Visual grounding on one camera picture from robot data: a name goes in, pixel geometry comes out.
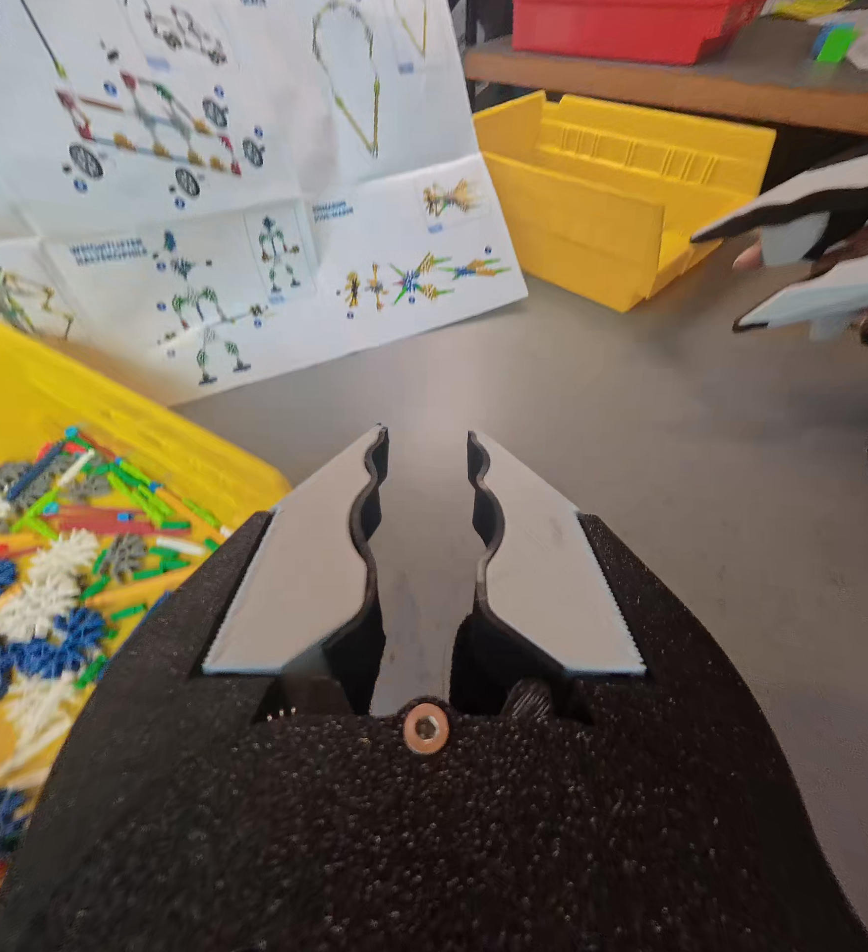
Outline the white building instruction sheet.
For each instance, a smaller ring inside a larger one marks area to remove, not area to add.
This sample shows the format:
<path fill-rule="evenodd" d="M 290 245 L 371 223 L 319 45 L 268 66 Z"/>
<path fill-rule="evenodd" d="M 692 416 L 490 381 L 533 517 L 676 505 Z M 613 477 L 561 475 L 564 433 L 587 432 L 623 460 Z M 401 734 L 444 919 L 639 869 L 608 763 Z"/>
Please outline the white building instruction sheet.
<path fill-rule="evenodd" d="M 0 2 L 0 326 L 173 406 L 526 296 L 447 2 Z"/>

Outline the red plastic bin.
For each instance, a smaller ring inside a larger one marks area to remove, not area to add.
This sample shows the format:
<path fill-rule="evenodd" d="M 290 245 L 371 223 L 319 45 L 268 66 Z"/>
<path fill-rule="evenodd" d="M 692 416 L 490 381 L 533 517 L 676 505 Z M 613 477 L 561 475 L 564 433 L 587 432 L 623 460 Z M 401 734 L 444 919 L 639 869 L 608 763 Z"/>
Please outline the red plastic bin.
<path fill-rule="evenodd" d="M 656 65 L 719 54 L 763 1 L 515 1 L 517 52 Z"/>

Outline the pile of rods and connectors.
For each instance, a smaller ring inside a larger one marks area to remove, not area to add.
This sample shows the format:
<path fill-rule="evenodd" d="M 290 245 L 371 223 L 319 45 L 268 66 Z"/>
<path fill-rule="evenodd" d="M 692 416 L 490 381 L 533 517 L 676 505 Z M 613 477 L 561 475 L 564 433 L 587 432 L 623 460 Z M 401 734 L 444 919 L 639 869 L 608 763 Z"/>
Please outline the pile of rods and connectors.
<path fill-rule="evenodd" d="M 74 426 L 0 465 L 0 880 L 118 647 L 231 534 Z"/>

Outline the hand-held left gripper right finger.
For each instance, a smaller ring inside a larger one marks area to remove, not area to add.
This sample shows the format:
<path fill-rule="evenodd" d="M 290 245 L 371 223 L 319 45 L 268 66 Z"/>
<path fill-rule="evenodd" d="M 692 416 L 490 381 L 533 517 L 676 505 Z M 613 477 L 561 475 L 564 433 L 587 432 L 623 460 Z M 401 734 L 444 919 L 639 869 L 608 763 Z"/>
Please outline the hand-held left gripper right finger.
<path fill-rule="evenodd" d="M 473 525 L 484 545 L 477 650 L 499 679 L 643 676 L 646 664 L 579 508 L 484 433 L 467 435 Z"/>

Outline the green block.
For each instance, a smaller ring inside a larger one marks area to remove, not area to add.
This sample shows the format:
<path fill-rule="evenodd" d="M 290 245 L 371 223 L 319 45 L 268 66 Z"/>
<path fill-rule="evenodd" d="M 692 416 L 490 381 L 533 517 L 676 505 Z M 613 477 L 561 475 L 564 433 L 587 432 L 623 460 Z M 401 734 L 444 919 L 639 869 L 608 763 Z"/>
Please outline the green block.
<path fill-rule="evenodd" d="M 815 63 L 839 64 L 847 54 L 859 35 L 854 22 L 825 23 L 820 26 L 819 33 L 813 42 L 810 58 Z"/>

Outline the yellow plastic bin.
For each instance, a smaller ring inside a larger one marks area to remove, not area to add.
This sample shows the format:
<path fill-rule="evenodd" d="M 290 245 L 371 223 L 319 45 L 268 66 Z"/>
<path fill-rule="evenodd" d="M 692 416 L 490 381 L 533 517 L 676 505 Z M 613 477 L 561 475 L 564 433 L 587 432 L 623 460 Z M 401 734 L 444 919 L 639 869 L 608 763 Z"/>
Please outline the yellow plastic bin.
<path fill-rule="evenodd" d="M 521 269 L 620 313 L 717 249 L 702 228 L 758 197 L 773 129 L 566 94 L 474 114 Z"/>
<path fill-rule="evenodd" d="M 71 426 L 141 463 L 232 532 L 289 489 L 268 464 L 0 324 L 0 465 L 33 456 Z"/>

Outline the person's right hand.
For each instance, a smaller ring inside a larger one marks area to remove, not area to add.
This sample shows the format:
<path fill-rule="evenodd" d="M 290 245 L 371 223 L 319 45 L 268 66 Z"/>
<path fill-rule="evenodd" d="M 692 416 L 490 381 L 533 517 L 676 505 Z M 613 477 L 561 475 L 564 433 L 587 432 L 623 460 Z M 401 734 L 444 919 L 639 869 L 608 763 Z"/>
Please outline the person's right hand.
<path fill-rule="evenodd" d="M 766 268 L 763 259 L 761 239 L 758 237 L 753 244 L 737 255 L 732 269 L 737 272 L 753 271 Z M 807 279 L 813 279 L 831 270 L 842 261 L 868 255 L 868 225 L 859 232 L 855 232 L 847 239 L 834 244 L 825 251 L 816 261 L 810 263 Z"/>

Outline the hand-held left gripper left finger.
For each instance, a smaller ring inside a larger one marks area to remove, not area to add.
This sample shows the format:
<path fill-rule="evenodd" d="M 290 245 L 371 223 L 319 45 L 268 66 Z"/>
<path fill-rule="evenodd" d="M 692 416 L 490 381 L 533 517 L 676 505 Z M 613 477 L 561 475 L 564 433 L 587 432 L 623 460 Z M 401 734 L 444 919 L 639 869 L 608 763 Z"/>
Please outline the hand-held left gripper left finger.
<path fill-rule="evenodd" d="M 378 594 L 370 540 L 380 525 L 388 429 L 377 423 L 272 509 L 202 661 L 206 675 L 277 675 L 366 617 Z"/>

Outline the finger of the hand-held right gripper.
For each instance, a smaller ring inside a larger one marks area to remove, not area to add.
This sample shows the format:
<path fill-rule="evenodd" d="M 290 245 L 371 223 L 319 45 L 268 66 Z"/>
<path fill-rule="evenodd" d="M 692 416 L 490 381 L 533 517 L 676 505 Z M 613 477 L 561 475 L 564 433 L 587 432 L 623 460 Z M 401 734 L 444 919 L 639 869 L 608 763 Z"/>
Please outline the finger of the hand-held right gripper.
<path fill-rule="evenodd" d="M 742 334 L 808 324 L 812 339 L 827 339 L 846 327 L 859 326 L 859 313 L 867 306 L 868 255 L 842 261 L 817 278 L 776 292 L 739 317 L 733 331 Z"/>
<path fill-rule="evenodd" d="M 868 144 L 798 173 L 696 231 L 692 244 L 755 232 L 764 267 L 815 263 L 868 232 Z"/>

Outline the wooden side table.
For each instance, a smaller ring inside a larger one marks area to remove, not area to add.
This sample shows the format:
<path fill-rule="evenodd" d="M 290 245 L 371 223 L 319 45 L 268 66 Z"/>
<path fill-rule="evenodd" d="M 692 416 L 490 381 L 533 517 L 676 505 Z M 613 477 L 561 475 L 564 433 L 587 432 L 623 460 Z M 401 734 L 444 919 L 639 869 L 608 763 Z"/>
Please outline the wooden side table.
<path fill-rule="evenodd" d="M 689 66 L 516 52 L 492 40 L 463 57 L 469 80 L 743 122 L 868 136 L 868 71 L 810 58 L 818 26 L 763 18 L 721 55 Z"/>

